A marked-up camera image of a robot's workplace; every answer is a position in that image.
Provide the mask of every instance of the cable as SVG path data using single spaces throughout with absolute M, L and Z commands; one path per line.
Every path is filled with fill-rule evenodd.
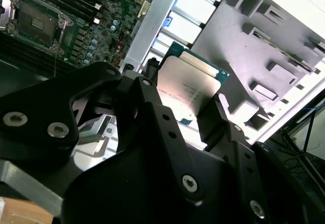
M 313 108 L 303 108 L 303 110 L 318 110 L 320 108 L 322 108 L 325 105 L 325 102 L 321 103 L 319 106 L 313 107 Z

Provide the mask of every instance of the bolt head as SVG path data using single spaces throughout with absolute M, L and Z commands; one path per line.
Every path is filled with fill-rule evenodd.
M 198 184 L 193 177 L 184 175 L 182 182 L 187 191 L 195 193 L 198 190 Z
M 3 121 L 7 126 L 23 126 L 28 122 L 28 118 L 21 112 L 13 111 L 4 115 Z
M 64 123 L 54 122 L 47 127 L 47 133 L 53 138 L 63 139 L 68 135 L 69 128 Z

